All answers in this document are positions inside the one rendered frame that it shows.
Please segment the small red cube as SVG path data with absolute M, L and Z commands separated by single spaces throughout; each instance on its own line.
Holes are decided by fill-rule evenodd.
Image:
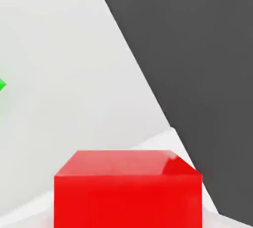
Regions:
M 54 228 L 202 226 L 202 175 L 170 151 L 78 151 L 54 177 Z

